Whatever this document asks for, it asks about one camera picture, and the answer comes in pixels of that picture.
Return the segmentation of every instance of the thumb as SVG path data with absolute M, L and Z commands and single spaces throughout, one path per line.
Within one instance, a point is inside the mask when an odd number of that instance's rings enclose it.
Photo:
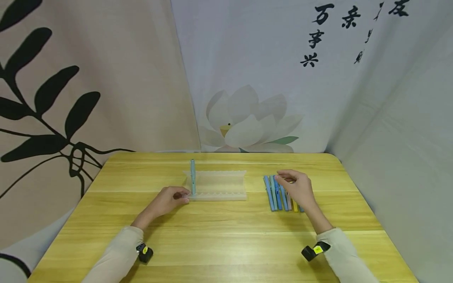
M 176 206 L 181 206 L 183 204 L 189 203 L 189 199 L 186 197 L 181 197 L 177 200 L 174 200 L 176 202 Z
M 283 179 L 279 175 L 275 176 L 275 180 L 277 181 L 278 184 L 282 185 L 286 191 L 289 191 L 289 192 L 292 191 L 293 184 L 288 183 L 285 179 Z

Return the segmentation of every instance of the forearm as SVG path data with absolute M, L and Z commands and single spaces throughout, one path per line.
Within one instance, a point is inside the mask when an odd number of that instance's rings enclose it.
M 330 224 L 329 220 L 315 201 L 306 205 L 304 210 L 317 235 L 333 229 L 332 224 Z
M 110 242 L 83 283 L 120 282 L 137 259 L 136 247 L 143 243 L 143 230 L 126 226 Z
M 305 213 L 318 235 L 317 241 L 331 247 L 324 255 L 335 275 L 342 283 L 376 283 L 378 282 L 366 264 L 361 260 L 352 242 L 338 228 L 330 224 L 327 217 L 315 201 L 306 205 Z
M 131 226 L 145 231 L 146 228 L 148 228 L 149 224 L 154 221 L 154 219 L 156 219 L 156 216 L 152 208 L 150 208 L 150 206 L 147 206 L 142 212 L 140 212 L 139 215 L 137 215 Z
M 335 275 L 342 283 L 379 283 L 346 234 L 339 228 L 323 232 L 316 237 L 317 241 L 331 247 L 324 255 Z

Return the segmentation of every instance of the backdrop curtain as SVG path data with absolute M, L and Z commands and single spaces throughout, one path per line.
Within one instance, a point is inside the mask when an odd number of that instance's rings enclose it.
M 172 5 L 202 150 L 335 154 L 417 278 L 451 280 L 451 1 Z
M 111 154 L 200 145 L 169 1 L 0 14 L 0 281 L 24 282 Z

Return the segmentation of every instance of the pen holder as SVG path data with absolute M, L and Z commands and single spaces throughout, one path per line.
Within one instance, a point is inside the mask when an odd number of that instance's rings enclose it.
M 184 171 L 187 176 L 185 187 L 192 191 L 190 171 Z M 245 201 L 247 194 L 244 189 L 246 171 L 196 171 L 195 195 L 189 195 L 191 201 Z

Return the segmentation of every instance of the chinese calligraphy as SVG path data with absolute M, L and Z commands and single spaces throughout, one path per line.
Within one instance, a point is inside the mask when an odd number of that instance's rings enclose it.
M 357 24 L 354 22 L 354 19 L 360 17 L 361 15 L 357 13 L 357 7 L 354 5 L 352 9 L 348 11 L 349 16 L 343 17 L 342 19 L 346 22 L 343 23 L 341 26 L 346 27 L 347 29 L 351 26 L 355 27 Z
M 379 9 L 379 12 L 377 12 L 376 17 L 375 17 L 373 20 L 377 21 L 377 18 L 379 18 L 379 14 L 381 13 L 382 6 L 383 6 L 383 5 L 384 5 L 384 2 L 379 3 L 379 8 L 380 8 L 380 9 Z
M 316 22 L 319 25 L 322 25 L 329 17 L 329 14 L 326 13 L 326 10 L 328 8 L 333 8 L 333 7 L 335 7 L 333 4 L 326 4 L 324 6 L 314 7 L 317 12 L 321 12 L 321 13 L 316 17 L 316 20 L 314 20 L 312 23 Z
M 360 60 L 362 60 L 362 55 L 363 55 L 363 51 L 360 51 L 359 55 L 357 55 L 357 58 L 356 58 L 356 61 L 354 62 L 354 64 L 360 63 Z
M 409 0 L 400 0 L 400 1 L 395 1 L 395 7 L 389 12 L 389 15 L 393 13 L 394 15 L 398 15 L 400 17 L 402 16 L 409 16 L 408 13 L 404 12 L 404 8 L 406 5 L 404 3 L 409 2 Z
M 310 65 L 314 67 L 313 61 L 318 62 L 318 59 L 315 59 L 317 56 L 318 54 L 316 52 L 314 52 L 313 55 L 304 55 L 305 61 L 302 61 L 300 63 L 303 64 L 304 67 L 306 67 L 308 63 L 310 63 Z
M 368 43 L 368 40 L 370 40 L 371 33 L 373 32 L 373 29 L 370 29 L 368 31 L 368 38 L 366 39 L 365 43 Z
M 323 35 L 323 34 L 324 34 L 324 32 L 319 31 L 319 29 L 318 29 L 317 32 L 315 32 L 315 33 L 313 33 L 313 34 L 310 34 L 310 36 L 312 37 L 312 39 L 309 40 L 308 42 L 310 42 L 310 43 L 312 44 L 312 45 L 310 45 L 310 47 L 311 47 L 312 49 L 315 48 L 316 44 L 317 44 L 318 42 L 321 41 L 321 35 Z

